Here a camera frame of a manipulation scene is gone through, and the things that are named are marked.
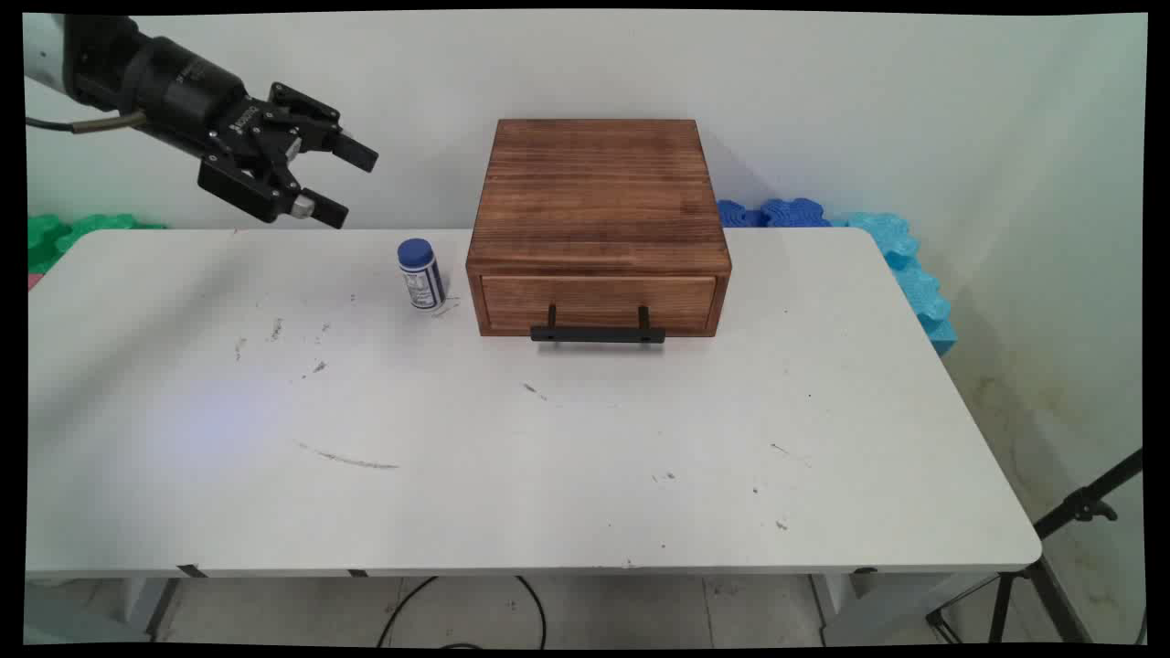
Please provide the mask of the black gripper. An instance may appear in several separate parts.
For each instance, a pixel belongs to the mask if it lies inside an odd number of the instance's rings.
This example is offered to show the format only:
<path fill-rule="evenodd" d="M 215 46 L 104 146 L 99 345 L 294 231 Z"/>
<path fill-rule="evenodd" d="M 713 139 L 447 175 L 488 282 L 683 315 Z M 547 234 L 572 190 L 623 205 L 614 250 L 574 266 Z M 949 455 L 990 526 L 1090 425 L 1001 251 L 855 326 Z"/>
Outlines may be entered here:
<path fill-rule="evenodd" d="M 271 224 L 278 215 L 342 228 L 347 206 L 309 190 L 290 172 L 300 153 L 335 155 L 372 172 L 376 150 L 340 125 L 338 109 L 287 84 L 269 88 L 268 125 L 301 139 L 266 142 L 266 112 L 245 83 L 171 37 L 147 37 L 128 16 L 69 18 L 69 98 L 105 111 L 69 132 L 135 129 L 201 159 L 197 184 L 239 211 Z"/>

